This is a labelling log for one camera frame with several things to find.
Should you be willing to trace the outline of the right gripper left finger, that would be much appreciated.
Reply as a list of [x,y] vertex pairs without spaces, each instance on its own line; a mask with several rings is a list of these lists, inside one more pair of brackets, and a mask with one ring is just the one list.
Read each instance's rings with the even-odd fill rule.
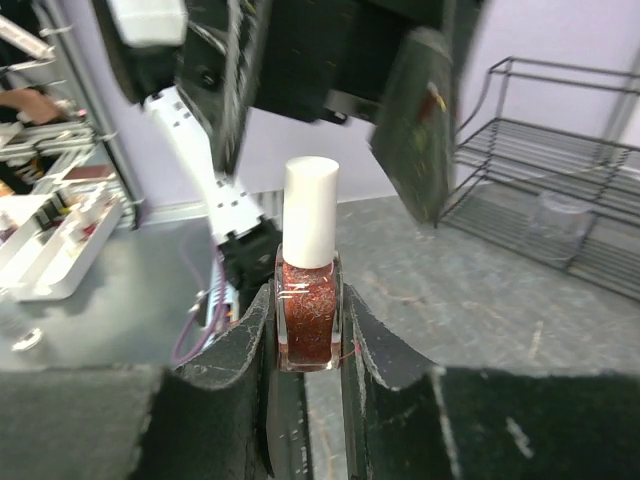
[[142,436],[137,479],[265,479],[265,341],[273,287],[239,323],[162,377]]

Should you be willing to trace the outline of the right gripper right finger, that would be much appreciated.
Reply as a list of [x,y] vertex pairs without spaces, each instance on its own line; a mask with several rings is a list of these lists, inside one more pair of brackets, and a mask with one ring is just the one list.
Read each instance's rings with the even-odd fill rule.
[[343,290],[341,393],[350,479],[453,479],[435,363],[378,320],[351,285]]

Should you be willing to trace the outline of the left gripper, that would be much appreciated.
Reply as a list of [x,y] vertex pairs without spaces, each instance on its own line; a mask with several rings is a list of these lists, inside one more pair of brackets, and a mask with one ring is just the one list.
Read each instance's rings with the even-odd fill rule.
[[442,1],[190,1],[179,94],[218,125],[236,171],[250,107],[311,123],[376,122],[371,151],[414,220],[437,225],[452,183],[452,57]]

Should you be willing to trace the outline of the glitter nail polish bottle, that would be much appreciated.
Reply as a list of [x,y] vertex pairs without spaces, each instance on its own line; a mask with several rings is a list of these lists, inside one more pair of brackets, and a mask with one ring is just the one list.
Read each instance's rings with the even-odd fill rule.
[[342,357],[343,279],[338,255],[321,268],[275,262],[276,343],[285,372],[334,370]]

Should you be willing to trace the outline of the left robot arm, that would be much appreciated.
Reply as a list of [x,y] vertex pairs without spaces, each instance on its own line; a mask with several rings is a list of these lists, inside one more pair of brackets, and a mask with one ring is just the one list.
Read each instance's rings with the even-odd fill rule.
[[96,1],[125,97],[157,118],[199,190],[244,301],[281,233],[237,177],[247,116],[371,122],[369,145],[411,216],[437,223],[452,186],[461,1]]

